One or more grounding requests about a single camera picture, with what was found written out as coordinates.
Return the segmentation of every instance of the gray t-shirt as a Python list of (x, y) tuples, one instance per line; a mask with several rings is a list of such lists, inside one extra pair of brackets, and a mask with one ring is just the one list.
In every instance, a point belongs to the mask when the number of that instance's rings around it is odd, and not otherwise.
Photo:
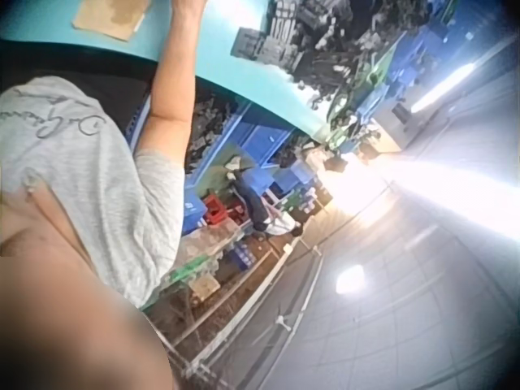
[(98, 101), (58, 77), (0, 97), (0, 157), (2, 190), (15, 192), (36, 173), (62, 203), (102, 281), (143, 306), (176, 258), (184, 168), (151, 150), (134, 160)]

